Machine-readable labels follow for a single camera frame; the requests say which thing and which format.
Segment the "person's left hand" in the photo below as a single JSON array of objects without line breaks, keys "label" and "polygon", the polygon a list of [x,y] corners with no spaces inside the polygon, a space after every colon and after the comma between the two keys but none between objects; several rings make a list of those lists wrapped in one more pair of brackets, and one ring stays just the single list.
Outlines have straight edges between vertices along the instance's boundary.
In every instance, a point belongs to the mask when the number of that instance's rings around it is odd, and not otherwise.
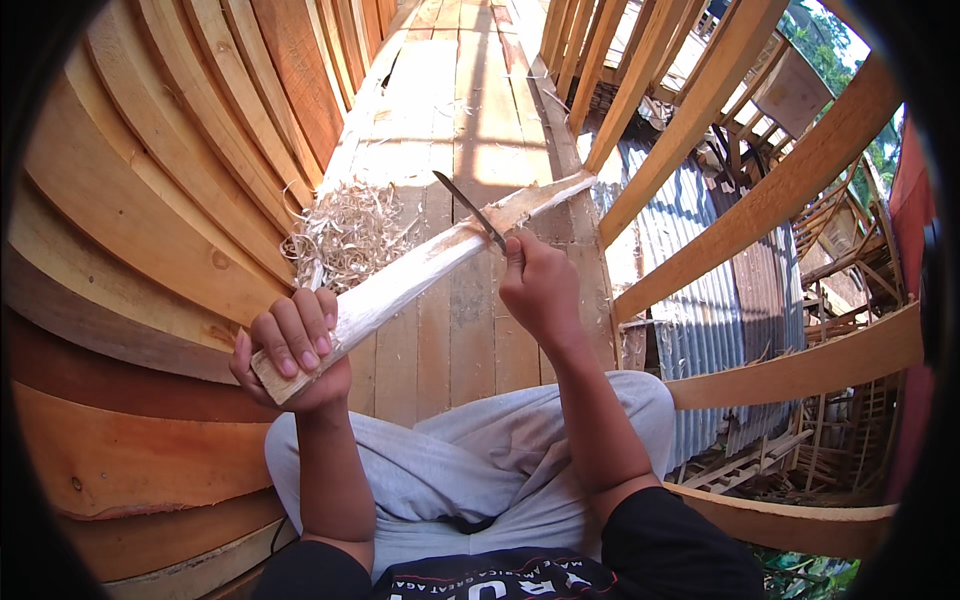
[{"label": "person's left hand", "polygon": [[336,402],[346,403],[352,379],[346,356],[282,406],[270,398],[250,364],[253,353],[264,348],[276,372],[288,379],[299,370],[315,371],[321,359],[332,351],[329,331],[336,324],[337,297],[333,292],[299,289],[291,299],[281,298],[269,311],[257,315],[251,326],[252,335],[240,330],[230,358],[230,371],[253,400],[275,410],[303,413]]}]

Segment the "wood knot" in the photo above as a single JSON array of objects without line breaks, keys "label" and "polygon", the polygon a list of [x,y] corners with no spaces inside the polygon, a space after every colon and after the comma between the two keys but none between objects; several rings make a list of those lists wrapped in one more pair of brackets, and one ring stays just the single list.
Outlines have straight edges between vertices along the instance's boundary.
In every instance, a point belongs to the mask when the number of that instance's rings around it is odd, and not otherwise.
[{"label": "wood knot", "polygon": [[215,250],[213,251],[213,266],[221,271],[228,269],[230,266],[230,259],[227,258],[227,255],[222,251]]}]

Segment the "forearm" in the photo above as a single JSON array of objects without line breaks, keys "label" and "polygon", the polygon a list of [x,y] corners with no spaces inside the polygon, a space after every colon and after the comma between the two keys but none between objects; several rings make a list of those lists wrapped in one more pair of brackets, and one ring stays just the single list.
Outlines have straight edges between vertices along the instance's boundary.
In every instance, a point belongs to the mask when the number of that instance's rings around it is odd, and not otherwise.
[{"label": "forearm", "polygon": [[[636,434],[610,381],[590,348],[586,333],[562,348],[547,351],[557,373],[564,411],[564,427],[577,478],[590,496],[614,491],[635,482],[616,503],[632,491],[657,485],[643,442]],[[608,510],[601,510],[606,518]]]},{"label": "forearm", "polygon": [[350,428],[347,399],[297,414],[297,437],[304,534],[371,542],[376,512]]}]

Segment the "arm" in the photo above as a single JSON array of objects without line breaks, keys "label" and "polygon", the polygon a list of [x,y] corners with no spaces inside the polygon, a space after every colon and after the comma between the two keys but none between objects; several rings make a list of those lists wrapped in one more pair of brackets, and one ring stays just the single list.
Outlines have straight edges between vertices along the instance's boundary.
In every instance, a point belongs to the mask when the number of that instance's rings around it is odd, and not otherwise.
[{"label": "arm", "polygon": [[577,478],[606,523],[627,496],[660,480],[580,322],[580,281],[566,255],[528,230],[507,240],[500,298],[550,359]]},{"label": "arm", "polygon": [[[252,337],[237,336],[230,370],[258,403],[276,408],[250,361],[254,345],[267,350],[277,372],[306,372],[330,353],[328,329],[336,326],[337,299],[328,290],[298,290],[253,320]],[[347,395],[350,363],[343,358],[283,408],[296,414],[300,443],[300,518],[303,540],[340,548],[364,566],[373,566],[373,496],[350,428]]]}]

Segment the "red fabric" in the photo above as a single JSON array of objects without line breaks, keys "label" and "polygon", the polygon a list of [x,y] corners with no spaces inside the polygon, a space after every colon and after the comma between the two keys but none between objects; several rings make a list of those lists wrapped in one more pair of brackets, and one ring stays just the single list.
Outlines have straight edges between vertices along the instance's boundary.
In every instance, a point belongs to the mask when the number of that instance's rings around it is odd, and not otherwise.
[{"label": "red fabric", "polygon": [[[900,253],[903,284],[914,299],[920,294],[921,262],[924,256],[924,227],[935,211],[924,153],[913,121],[908,117],[903,130],[900,166],[890,192],[890,218]],[[924,444],[926,422],[930,416],[933,376],[918,365],[906,372],[903,402],[893,460],[887,475],[886,502],[897,502],[903,494]]]}]

